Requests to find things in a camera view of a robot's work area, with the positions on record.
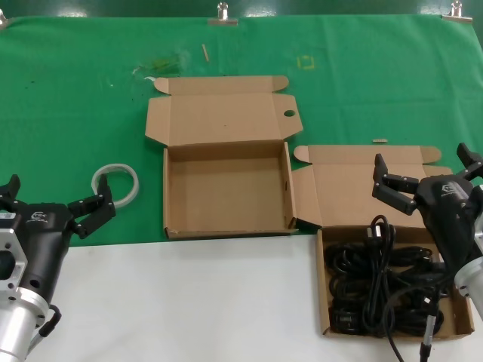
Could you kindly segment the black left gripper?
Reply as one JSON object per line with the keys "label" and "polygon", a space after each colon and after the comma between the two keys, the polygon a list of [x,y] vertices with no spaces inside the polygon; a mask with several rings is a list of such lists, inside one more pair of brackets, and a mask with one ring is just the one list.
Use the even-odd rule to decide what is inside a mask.
{"label": "black left gripper", "polygon": [[20,286],[50,302],[73,232],[85,239],[115,217],[111,189],[102,175],[96,195],[66,206],[18,203],[20,186],[19,176],[13,174],[0,194],[1,210],[20,214],[20,244],[27,258]]}

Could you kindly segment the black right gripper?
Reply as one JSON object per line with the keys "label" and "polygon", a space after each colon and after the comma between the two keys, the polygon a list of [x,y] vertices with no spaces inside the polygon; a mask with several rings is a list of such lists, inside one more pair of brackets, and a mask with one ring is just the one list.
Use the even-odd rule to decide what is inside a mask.
{"label": "black right gripper", "polygon": [[457,147],[463,169],[457,175],[430,176],[419,181],[391,174],[383,156],[374,159],[372,196],[411,215],[416,208],[450,271],[458,271],[475,255],[475,221],[482,199],[470,198],[476,177],[483,178],[483,159],[465,143]]}

